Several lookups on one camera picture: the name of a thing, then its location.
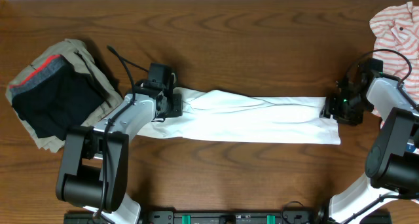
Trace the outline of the white t-shirt green logo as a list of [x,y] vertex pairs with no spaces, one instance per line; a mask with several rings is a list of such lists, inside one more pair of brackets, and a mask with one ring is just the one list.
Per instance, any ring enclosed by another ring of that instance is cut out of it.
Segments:
[[178,87],[183,114],[150,122],[140,136],[156,139],[338,145],[338,124],[323,119],[324,97],[249,97]]

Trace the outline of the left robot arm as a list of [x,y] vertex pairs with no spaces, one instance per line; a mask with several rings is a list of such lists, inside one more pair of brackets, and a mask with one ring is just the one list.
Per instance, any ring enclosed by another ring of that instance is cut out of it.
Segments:
[[126,192],[129,144],[150,122],[182,116],[171,67],[152,63],[146,79],[93,126],[67,131],[56,196],[92,212],[93,223],[138,223],[141,206]]

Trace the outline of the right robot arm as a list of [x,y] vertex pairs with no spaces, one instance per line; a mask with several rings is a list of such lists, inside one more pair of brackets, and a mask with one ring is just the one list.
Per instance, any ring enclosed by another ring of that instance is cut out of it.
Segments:
[[377,110],[384,125],[365,161],[365,171],[345,191],[330,198],[318,211],[316,223],[361,223],[369,214],[395,200],[418,199],[418,105],[399,77],[384,73],[384,63],[360,59],[355,80],[348,74],[337,82],[319,114],[339,124],[363,122],[366,111]]

